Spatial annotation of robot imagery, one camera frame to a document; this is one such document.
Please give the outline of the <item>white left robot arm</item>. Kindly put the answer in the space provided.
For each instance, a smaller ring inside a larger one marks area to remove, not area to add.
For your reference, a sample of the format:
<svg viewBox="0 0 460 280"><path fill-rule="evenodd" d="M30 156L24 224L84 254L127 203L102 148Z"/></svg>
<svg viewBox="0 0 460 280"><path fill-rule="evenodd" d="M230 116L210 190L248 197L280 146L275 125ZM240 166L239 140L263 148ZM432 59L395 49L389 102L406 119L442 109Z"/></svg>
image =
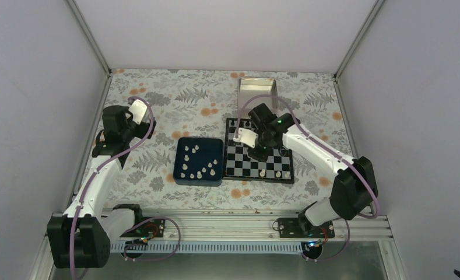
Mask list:
<svg viewBox="0 0 460 280"><path fill-rule="evenodd" d="M136 148L131 141L152 137L156 126L152 109L141 100L130 106L108 106L102 122L103 132L96 137L86 181L64 213L53 214L47 224L57 268L101 268L109 258L112 242L124 232L137 236L145 228L139 205L117 205L108 217L101 214L113 183Z"/></svg>

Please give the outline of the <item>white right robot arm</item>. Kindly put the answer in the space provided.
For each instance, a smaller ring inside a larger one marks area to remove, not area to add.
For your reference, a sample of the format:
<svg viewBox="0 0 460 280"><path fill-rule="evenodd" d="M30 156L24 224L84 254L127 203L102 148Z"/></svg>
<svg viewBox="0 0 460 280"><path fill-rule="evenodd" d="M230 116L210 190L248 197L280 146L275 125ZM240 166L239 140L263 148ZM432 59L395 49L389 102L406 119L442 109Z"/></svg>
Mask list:
<svg viewBox="0 0 460 280"><path fill-rule="evenodd" d="M335 219L350 221L373 204L380 207L372 162L354 158L334 149L314 136L293 114L280 117L266 104L249 113L254 130L238 127L233 139L249 147L249 157L264 160L275 148L286 148L333 175L330 196L313 202L298 214L298 229L304 237L313 237L321 225Z"/></svg>

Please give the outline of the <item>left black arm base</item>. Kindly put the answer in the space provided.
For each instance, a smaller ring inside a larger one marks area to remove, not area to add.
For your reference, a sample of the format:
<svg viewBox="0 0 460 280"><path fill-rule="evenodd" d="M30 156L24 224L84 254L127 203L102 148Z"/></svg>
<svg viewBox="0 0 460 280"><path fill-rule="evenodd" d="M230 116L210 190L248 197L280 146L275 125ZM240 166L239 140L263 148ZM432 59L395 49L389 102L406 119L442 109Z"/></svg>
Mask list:
<svg viewBox="0 0 460 280"><path fill-rule="evenodd" d="M138 258L142 255L141 251L148 248L149 242L164 235L166 220L154 219L144 223L140 227L123 233L120 238L111 245L112 253L124 254L124 248L130 244L136 244L127 250L126 255L130 258Z"/></svg>

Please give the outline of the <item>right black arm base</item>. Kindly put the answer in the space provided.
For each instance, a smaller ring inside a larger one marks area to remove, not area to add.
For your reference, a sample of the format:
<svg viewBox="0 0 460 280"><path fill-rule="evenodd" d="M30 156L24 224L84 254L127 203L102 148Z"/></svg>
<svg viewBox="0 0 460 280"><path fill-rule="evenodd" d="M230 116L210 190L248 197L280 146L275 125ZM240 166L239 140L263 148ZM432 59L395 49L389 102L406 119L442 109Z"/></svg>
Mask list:
<svg viewBox="0 0 460 280"><path fill-rule="evenodd" d="M323 245L335 237L332 221L320 226L313 226L306 219L278 218L271 224L271 228L284 239L307 239L301 242L301 253L309 259L321 256Z"/></svg>

